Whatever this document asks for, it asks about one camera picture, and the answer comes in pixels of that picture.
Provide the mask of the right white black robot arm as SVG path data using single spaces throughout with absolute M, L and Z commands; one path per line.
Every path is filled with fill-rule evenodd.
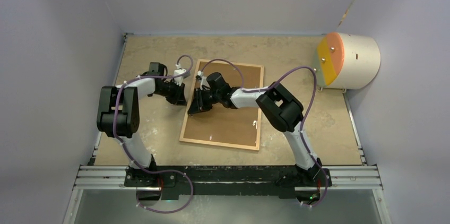
M 259 108 L 270 124 L 283 133 L 294 155 L 299 181 L 311 185 L 327 174 L 317 155 L 312 150 L 303 129 L 305 115 L 302 103 L 281 83 L 254 90 L 231 87 L 221 73 L 204 76 L 198 72 L 200 86 L 195 88 L 188 114 L 203 113 L 220 103 L 224 108 Z

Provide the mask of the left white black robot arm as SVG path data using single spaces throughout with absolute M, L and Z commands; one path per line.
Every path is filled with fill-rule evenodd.
M 136 78 L 116 86 L 104 86 L 100 90 L 97 112 L 97 128 L 113 138 L 129 159 L 129 167 L 140 169 L 138 180 L 144 186 L 158 181 L 158 170 L 153 155 L 146 149 L 139 136 L 139 100 L 154 95 L 162 96 L 175 106 L 187 104 L 184 78 L 190 70 L 176 64 L 172 75 L 161 63 L 150 63 L 149 70 Z

